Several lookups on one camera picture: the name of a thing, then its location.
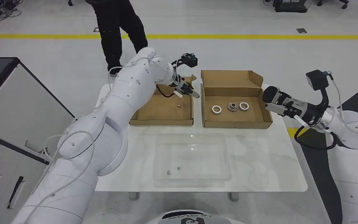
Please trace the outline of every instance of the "yellow floor line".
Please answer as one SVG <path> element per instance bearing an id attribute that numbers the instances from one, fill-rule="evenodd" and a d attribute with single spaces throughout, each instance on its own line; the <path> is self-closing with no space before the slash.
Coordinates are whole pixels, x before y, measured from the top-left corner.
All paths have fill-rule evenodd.
<path id="1" fill-rule="evenodd" d="M 99 39 L 99 34 L 0 34 L 0 39 Z M 358 35 L 148 34 L 148 39 L 358 40 Z"/>
<path id="2" fill-rule="evenodd" d="M 289 133 L 290 138 L 295 137 L 295 133 L 297 132 L 298 128 L 288 128 L 287 132 Z M 308 128 L 304 128 L 301 133 L 298 136 L 301 136 L 303 133 L 305 133 L 308 130 Z"/>

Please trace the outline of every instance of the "black pants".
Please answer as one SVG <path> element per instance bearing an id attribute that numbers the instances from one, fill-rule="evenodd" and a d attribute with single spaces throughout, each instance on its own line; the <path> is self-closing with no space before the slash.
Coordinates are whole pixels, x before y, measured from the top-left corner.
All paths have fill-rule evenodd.
<path id="1" fill-rule="evenodd" d="M 129 0 L 109 0 L 105 3 L 91 5 L 97 16 L 108 69 L 120 64 L 122 39 L 119 28 L 128 34 L 137 53 L 148 46 L 143 24 L 135 14 Z"/>

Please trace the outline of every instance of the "transparent plastic bin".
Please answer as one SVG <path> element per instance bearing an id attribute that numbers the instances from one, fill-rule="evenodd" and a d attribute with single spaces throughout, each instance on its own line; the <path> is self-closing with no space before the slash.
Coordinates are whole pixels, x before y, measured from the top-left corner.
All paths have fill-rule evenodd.
<path id="1" fill-rule="evenodd" d="M 158 136 L 154 179 L 173 186 L 230 180 L 225 138 L 219 134 Z"/>

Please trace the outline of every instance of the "black wire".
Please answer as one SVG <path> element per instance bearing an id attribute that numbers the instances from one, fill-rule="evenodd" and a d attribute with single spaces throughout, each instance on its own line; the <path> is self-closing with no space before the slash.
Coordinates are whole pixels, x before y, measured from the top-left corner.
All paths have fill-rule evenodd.
<path id="1" fill-rule="evenodd" d="M 310 146 L 310 145 L 308 145 L 308 144 L 305 144 L 305 143 L 303 143 L 303 142 L 301 142 L 299 139 L 298 139 L 298 135 L 299 135 L 299 133 L 302 131 L 304 129 L 304 126 L 301 126 L 298 130 L 297 130 L 297 132 L 295 133 L 295 140 L 296 140 L 296 142 L 298 142 L 301 146 L 304 146 L 304 147 L 307 147 L 307 148 L 312 148 L 312 149 L 314 149 L 314 150 L 331 150 L 331 149 L 333 149 L 335 146 L 336 146 L 336 144 L 337 144 L 337 135 L 336 134 L 334 134 L 333 132 L 330 132 L 330 134 L 333 136 L 333 143 L 332 143 L 332 145 L 331 146 L 327 146 L 327 147 L 316 147 L 316 146 Z"/>
<path id="2" fill-rule="evenodd" d="M 156 85 L 156 87 L 157 87 L 157 90 L 158 90 L 164 97 L 166 97 L 166 98 L 172 97 L 172 96 L 174 95 L 174 92 L 172 92 L 172 94 L 170 94 L 169 96 L 167 96 L 167 95 L 165 95 L 165 94 L 162 92 L 162 90 L 159 88 L 158 85 Z"/>
<path id="3" fill-rule="evenodd" d="M 21 11 L 16 7 L 22 2 L 23 0 L 0 0 L 0 21 L 21 15 Z"/>

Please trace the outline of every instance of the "open cardboard box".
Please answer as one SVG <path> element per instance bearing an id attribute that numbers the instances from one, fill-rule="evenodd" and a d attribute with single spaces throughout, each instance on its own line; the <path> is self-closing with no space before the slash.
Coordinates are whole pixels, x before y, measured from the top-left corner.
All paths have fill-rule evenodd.
<path id="1" fill-rule="evenodd" d="M 272 116 L 262 101 L 263 78 L 253 71 L 201 71 L 202 123 L 205 128 L 261 128 L 272 124 Z M 231 112 L 228 104 L 247 102 L 247 111 Z M 218 105 L 222 112 L 213 114 L 211 108 Z"/>
<path id="2" fill-rule="evenodd" d="M 184 79 L 191 83 L 196 77 L 192 75 Z M 159 88 L 165 95 L 170 95 L 174 90 L 173 87 L 164 85 L 159 85 Z M 129 124 L 190 126 L 194 123 L 193 109 L 191 96 L 183 95 L 183 98 L 180 98 L 173 95 L 166 98 L 156 90 L 149 102 L 133 115 Z"/>

